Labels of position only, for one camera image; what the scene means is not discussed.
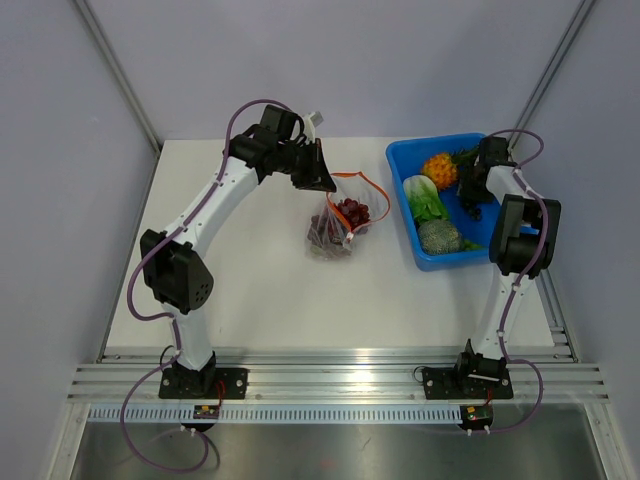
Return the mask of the clear zip bag orange zipper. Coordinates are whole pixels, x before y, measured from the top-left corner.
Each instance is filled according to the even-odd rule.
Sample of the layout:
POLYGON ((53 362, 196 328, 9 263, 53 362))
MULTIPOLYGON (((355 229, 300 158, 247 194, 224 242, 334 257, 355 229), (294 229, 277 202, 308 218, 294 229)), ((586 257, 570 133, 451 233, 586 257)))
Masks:
POLYGON ((390 212, 388 193, 363 172, 331 174, 335 192, 326 193, 310 217, 307 252, 324 260, 350 257, 356 243, 390 212))

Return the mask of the blue black grape bunch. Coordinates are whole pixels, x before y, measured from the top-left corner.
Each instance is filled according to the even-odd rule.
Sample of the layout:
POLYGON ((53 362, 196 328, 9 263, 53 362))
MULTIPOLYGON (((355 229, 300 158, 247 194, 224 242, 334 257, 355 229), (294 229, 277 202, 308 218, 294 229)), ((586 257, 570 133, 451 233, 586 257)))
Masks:
POLYGON ((469 216, 469 218, 473 221, 479 222, 483 218, 482 209, 477 202, 460 199, 459 200, 461 208, 464 212, 469 216))

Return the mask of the dark purple grape bunch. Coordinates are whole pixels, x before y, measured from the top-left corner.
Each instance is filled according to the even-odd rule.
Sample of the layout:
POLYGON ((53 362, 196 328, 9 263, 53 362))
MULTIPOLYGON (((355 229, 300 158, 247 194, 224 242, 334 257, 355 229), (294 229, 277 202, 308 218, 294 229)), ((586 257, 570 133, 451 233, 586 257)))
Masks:
POLYGON ((331 213, 313 215, 307 231, 307 247, 312 256, 337 260, 351 255, 346 244, 348 230, 331 213))

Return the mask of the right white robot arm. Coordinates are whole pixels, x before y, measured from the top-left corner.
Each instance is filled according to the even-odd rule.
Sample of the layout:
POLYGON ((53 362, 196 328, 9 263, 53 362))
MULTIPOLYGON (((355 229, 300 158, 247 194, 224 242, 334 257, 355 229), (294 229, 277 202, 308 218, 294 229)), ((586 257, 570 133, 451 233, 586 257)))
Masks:
POLYGON ((456 389, 466 397, 481 393, 510 395, 508 365, 522 363, 509 357, 507 344, 520 303, 535 278, 553 259, 561 203, 543 197, 524 179, 523 167, 544 149, 542 138, 527 130, 519 134, 537 140, 538 149, 521 162, 509 153, 508 131, 485 136, 474 161, 460 173, 457 196, 469 208, 496 200, 499 214, 491 235, 488 256, 494 275, 487 303, 476 332, 458 355, 453 368, 456 389))

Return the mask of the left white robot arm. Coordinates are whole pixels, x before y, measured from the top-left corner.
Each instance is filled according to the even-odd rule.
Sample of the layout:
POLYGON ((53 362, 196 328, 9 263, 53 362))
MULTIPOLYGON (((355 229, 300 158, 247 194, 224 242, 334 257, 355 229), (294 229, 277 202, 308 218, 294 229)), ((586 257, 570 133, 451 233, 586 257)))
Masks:
POLYGON ((244 369, 216 368, 204 309, 214 288, 205 264, 209 247, 233 210, 274 173, 288 176, 298 190, 333 193, 316 129, 322 115, 300 116, 283 104, 261 101, 258 123, 238 135, 226 134, 222 163, 189 207, 164 230, 140 239, 142 278, 171 322, 175 352, 162 364, 162 399, 217 399, 246 394, 244 369))

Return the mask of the orange toy pineapple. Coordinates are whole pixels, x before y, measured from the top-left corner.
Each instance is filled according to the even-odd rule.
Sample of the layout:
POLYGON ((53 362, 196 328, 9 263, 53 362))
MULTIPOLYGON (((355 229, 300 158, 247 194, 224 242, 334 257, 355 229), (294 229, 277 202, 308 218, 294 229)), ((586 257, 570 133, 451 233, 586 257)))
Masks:
POLYGON ((473 163, 478 155, 479 147, 461 149, 457 152, 441 152, 431 156, 423 164, 420 173, 428 177, 438 191, 446 190, 459 179, 460 169, 473 163))

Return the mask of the green cabbage toy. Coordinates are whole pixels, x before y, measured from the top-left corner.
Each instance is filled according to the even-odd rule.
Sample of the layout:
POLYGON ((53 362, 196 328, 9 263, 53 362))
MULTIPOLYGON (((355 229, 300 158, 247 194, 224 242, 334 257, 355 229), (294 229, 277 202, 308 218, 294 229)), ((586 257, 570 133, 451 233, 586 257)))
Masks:
POLYGON ((424 175, 413 175, 402 183, 413 220, 421 225, 431 220, 449 220, 449 212, 440 199, 436 185, 424 175))

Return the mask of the blue plastic bin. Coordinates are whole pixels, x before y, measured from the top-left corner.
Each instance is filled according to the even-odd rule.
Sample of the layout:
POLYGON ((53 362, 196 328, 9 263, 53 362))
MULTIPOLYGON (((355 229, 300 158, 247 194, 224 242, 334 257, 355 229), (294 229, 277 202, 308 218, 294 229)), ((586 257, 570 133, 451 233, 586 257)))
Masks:
POLYGON ((479 207, 481 218, 474 220, 460 205, 456 186, 440 193, 438 204, 445 208, 450 221, 465 240, 474 244, 474 247, 470 250, 463 249, 456 253, 433 256, 427 254, 421 247, 417 221, 414 219, 409 197, 405 194, 403 187, 404 181, 417 175, 429 157, 439 153, 470 150, 478 146, 483 138, 482 133, 463 133, 406 139, 394 141, 386 149, 395 195, 408 234, 412 255, 417 268, 422 271, 447 270, 489 262, 488 246, 501 209, 497 200, 481 205, 479 207))

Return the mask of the small green grape bunch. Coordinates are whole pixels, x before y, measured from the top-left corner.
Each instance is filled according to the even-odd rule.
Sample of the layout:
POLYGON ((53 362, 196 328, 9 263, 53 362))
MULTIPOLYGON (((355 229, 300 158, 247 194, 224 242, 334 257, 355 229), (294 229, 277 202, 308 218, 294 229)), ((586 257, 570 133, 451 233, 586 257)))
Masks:
POLYGON ((484 250, 484 249, 485 249, 485 246, 472 242, 468 239, 464 239, 461 251, 469 252, 469 251, 478 251, 478 250, 484 250))

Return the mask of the green cantaloupe melon toy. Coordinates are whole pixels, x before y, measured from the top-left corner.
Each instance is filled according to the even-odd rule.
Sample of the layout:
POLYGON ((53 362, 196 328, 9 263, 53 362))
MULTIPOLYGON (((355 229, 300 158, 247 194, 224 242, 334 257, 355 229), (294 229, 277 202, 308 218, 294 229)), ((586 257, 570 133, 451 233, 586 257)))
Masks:
POLYGON ((462 234, 445 219, 434 219, 423 223, 418 228, 417 234, 422 250, 432 256, 457 253, 464 246, 462 234))

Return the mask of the aluminium rail frame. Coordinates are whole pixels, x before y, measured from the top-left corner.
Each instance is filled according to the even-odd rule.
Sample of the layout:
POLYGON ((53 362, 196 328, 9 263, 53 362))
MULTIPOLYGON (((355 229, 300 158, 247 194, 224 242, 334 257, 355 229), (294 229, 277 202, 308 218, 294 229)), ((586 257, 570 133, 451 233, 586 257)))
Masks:
MULTIPOLYGON (((247 369, 246 404, 290 405, 420 404, 425 400, 420 367, 451 366, 457 354, 455 347, 216 350, 219 366, 247 369)), ((527 348, 523 355, 531 366, 509 368, 516 401, 533 402, 542 384, 547 404, 609 403, 600 368, 578 360, 567 344, 527 348)), ((98 362, 76 368, 67 399, 117 402, 142 380, 133 399, 150 403, 158 398, 158 365, 152 348, 109 348, 98 362), (145 374, 150 377, 143 380, 145 374)))

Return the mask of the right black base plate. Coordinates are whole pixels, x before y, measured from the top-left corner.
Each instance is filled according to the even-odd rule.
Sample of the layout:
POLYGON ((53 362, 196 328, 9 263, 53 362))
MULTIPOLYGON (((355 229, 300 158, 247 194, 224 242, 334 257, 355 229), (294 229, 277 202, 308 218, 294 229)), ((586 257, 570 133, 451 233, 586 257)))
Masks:
POLYGON ((514 398, 510 378, 507 384, 476 378, 458 379, 453 368, 418 366, 414 370, 427 400, 510 400, 514 398))

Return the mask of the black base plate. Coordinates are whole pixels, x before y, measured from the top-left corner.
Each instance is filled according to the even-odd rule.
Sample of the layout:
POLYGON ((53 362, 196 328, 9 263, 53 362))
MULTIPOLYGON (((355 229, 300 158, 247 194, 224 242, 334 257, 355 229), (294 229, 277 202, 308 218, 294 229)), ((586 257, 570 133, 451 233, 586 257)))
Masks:
POLYGON ((248 374, 244 368, 195 371, 177 365, 163 371, 158 396, 170 400, 242 400, 246 397, 248 374))
POLYGON ((418 366, 414 370, 427 400, 510 400, 514 398, 510 378, 507 384, 476 378, 458 379, 453 368, 418 366))

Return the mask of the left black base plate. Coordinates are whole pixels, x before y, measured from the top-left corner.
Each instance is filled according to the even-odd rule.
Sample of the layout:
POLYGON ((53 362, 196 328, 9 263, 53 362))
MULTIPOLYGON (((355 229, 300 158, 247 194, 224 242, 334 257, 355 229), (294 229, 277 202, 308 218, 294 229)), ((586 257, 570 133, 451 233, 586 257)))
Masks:
POLYGON ((170 400, 242 400, 246 397, 248 374, 244 368, 195 371, 177 365, 163 371, 158 396, 170 400))

